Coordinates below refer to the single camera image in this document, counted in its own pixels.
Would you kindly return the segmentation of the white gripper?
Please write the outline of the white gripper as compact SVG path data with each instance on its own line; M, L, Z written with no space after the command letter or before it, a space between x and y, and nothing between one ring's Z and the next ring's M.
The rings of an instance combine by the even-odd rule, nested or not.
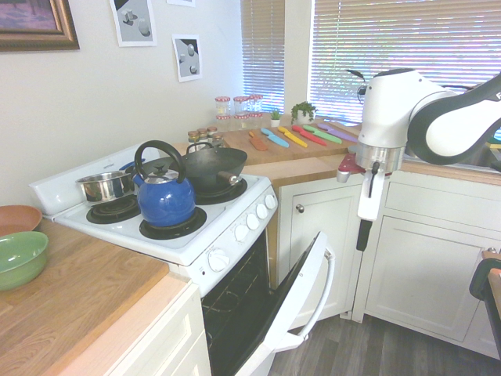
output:
M373 174L371 170L367 170L364 175L358 207L358 217L361 219L356 243L358 251L366 250L371 230L369 220L377 219L384 190L384 178L384 172Z

